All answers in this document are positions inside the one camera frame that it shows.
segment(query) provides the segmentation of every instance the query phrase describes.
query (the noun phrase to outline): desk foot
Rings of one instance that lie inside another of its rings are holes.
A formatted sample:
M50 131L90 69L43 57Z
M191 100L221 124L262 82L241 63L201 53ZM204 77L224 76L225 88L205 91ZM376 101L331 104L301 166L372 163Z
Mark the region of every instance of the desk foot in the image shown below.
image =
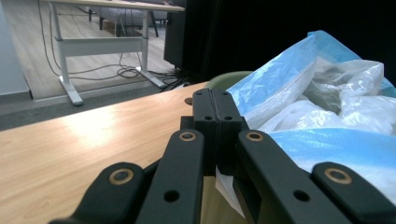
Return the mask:
M154 75L152 75L150 72L143 72L141 67L136 67L136 70L143 76L146 77L149 81L154 83L156 86L159 88L164 88L166 87L166 84L163 83L161 80L156 78Z
M83 105L84 102L82 101L81 97L79 97L78 92L72 85L72 83L64 82L64 79L62 77L59 77L62 86L64 87L64 90L67 92L67 95L69 96L70 100L72 101L73 105Z

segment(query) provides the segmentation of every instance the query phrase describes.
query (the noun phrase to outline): gray couch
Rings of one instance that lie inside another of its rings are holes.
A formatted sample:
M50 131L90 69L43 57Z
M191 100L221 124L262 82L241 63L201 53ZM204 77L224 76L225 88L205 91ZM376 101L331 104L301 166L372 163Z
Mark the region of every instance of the gray couch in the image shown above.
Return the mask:
M142 0L139 2L162 4L163 1L158 0ZM143 11L137 9L115 8L115 7L90 7L89 20L92 20L92 14L99 16L99 29L103 29L103 21L112 21L116 24L116 36L123 34L123 29L129 27L143 26ZM167 20L167 12L150 11L148 17L148 25L154 27L155 34L158 37L157 22L165 23Z

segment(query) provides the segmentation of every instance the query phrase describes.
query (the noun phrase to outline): white wall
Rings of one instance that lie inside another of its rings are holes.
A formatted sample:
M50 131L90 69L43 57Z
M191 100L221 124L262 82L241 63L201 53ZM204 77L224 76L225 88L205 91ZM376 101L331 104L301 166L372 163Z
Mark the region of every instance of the white wall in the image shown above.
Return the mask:
M0 1L0 97L29 92Z

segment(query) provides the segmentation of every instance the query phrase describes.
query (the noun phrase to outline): table surface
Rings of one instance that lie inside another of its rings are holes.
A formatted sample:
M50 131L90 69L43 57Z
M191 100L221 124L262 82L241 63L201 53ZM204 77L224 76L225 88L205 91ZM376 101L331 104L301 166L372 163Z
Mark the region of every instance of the table surface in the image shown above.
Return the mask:
M0 132L0 223L69 217L92 181L120 161L158 160L184 100L205 83Z
M81 5L81 6L99 6L99 7L123 7L123 8L133 8L133 9L148 9L148 10L159 10L159 11L184 11L183 7L177 6L166 6L157 5L150 3L141 2L127 2L121 0L41 0L45 2L52 2L57 4L69 4L69 5Z

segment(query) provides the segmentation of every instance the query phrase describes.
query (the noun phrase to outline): desk leg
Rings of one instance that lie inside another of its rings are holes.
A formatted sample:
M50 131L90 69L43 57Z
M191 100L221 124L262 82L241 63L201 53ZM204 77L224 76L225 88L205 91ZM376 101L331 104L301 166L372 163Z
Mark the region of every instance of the desk leg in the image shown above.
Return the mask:
M55 23L55 29L56 29L55 40L58 43L59 59L61 61L62 75L59 77L59 79L61 81L62 86L64 87L64 90L67 92L67 95L72 101L73 105L82 105L84 102L82 101L81 97L78 95L75 87L73 86L73 84L70 82L69 79L66 57L64 56L64 44L63 44L64 41L62 40L61 28L59 26L56 6L50 4L50 8L52 10L52 18Z
M166 85L162 81L160 81L158 78L156 78L148 71L148 58L149 58L149 12L144 10L143 34L142 34L142 67L141 68L138 67L137 70L140 72L140 74L143 77L146 77L156 86L160 88L165 87Z

